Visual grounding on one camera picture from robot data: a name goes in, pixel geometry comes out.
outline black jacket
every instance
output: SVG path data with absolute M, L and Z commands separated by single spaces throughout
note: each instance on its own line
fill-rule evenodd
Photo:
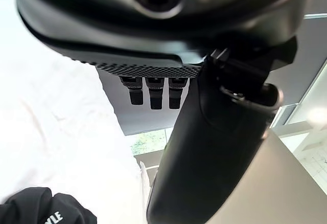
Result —
M 26 188 L 0 205 L 0 224 L 96 224 L 97 218 L 70 195 Z

